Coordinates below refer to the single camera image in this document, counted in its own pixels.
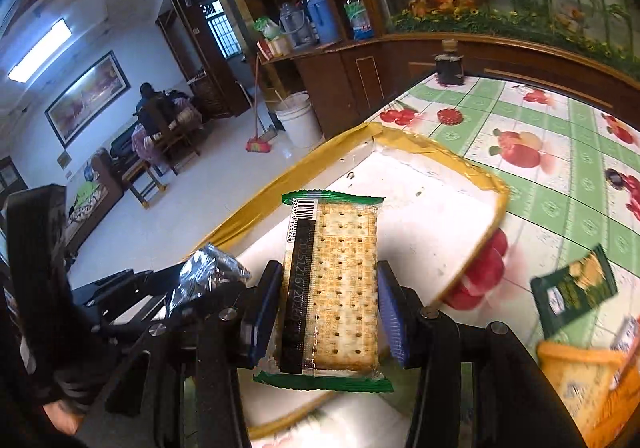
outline cracker packet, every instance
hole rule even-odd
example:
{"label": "cracker packet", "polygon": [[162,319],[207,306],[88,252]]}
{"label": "cracker packet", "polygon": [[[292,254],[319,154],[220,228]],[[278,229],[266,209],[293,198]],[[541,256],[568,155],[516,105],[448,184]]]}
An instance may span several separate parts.
{"label": "cracker packet", "polygon": [[636,361],[639,344],[640,322],[638,322],[638,319],[633,316],[626,316],[610,346],[612,351],[624,352],[626,357],[625,361],[613,376],[609,390],[615,390],[618,388],[625,371]]}
{"label": "cracker packet", "polygon": [[282,196],[291,215],[280,308],[255,381],[299,390],[393,391],[378,362],[382,201],[329,190]]}
{"label": "cracker packet", "polygon": [[616,279],[599,244],[584,258],[531,279],[545,340],[618,293]]}

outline framed painting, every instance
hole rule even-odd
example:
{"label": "framed painting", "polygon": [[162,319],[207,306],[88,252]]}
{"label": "framed painting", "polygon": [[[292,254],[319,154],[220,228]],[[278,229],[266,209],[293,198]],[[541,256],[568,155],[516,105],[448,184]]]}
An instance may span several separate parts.
{"label": "framed painting", "polygon": [[65,148],[92,120],[130,88],[109,51],[49,105],[45,115]]}

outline broom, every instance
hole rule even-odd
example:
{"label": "broom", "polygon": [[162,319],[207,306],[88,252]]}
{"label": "broom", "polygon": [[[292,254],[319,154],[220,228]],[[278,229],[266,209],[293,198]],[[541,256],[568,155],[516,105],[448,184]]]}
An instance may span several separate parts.
{"label": "broom", "polygon": [[258,69],[260,68],[260,58],[255,57],[255,90],[254,90],[254,114],[255,114],[255,136],[246,142],[247,152],[269,152],[271,145],[258,137]]}

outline ceiling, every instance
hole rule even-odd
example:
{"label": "ceiling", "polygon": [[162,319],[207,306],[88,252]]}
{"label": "ceiling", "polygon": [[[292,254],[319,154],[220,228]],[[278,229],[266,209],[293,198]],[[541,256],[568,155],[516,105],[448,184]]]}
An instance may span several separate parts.
{"label": "ceiling", "polygon": [[[111,31],[152,23],[162,0],[39,0],[0,40],[0,136],[5,138],[23,117],[26,108],[44,103],[68,83],[76,60],[107,38]],[[26,84],[8,79],[8,72],[51,26],[64,18],[72,37]]]}

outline white bucket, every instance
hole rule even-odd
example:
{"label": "white bucket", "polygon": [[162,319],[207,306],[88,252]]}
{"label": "white bucket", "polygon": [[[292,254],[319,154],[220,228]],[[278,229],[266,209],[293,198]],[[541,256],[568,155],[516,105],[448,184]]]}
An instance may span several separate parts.
{"label": "white bucket", "polygon": [[289,139],[298,148],[311,148],[320,143],[322,130],[306,91],[285,98],[275,109]]}

